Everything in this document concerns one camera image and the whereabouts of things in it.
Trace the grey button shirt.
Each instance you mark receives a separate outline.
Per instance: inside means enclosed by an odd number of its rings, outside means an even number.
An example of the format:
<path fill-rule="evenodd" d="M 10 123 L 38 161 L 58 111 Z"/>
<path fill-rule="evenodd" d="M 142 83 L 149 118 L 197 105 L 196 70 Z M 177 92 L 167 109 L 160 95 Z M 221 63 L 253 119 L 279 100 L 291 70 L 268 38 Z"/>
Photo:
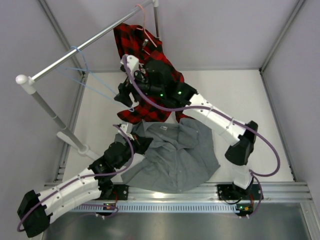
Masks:
<path fill-rule="evenodd" d="M 207 182 L 220 167 L 212 130 L 198 120 L 142 121 L 132 132 L 153 140 L 143 160 L 121 175 L 130 187 L 180 194 Z"/>

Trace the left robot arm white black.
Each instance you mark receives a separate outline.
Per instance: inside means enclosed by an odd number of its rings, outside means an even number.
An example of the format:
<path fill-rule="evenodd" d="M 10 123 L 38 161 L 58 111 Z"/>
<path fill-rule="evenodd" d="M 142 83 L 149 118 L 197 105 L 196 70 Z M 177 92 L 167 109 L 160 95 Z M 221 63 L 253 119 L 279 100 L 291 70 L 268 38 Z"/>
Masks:
<path fill-rule="evenodd" d="M 33 238 L 49 228 L 68 211 L 96 199 L 113 195 L 112 178 L 123 172 L 135 154 L 144 154 L 152 143 L 151 137 L 117 135 L 104 154 L 71 179 L 41 192 L 30 190 L 17 209 L 20 222 L 18 232 Z"/>

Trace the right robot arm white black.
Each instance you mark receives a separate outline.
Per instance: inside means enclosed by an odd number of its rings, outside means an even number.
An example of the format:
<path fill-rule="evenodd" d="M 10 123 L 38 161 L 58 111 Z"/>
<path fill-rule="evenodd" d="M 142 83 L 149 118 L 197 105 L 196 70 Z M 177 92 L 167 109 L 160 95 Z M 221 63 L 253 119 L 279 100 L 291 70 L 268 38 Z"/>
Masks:
<path fill-rule="evenodd" d="M 253 177 L 248 161 L 254 150 L 258 124 L 239 122 L 208 102 L 191 85 L 175 81 L 169 66 L 160 60 L 147 63 L 144 71 L 133 55 L 120 61 L 127 79 L 118 86 L 116 101 L 131 108 L 134 101 L 144 100 L 165 112 L 181 112 L 203 123 L 220 135 L 228 144 L 225 158 L 232 164 L 233 194 L 243 199 L 251 193 Z"/>

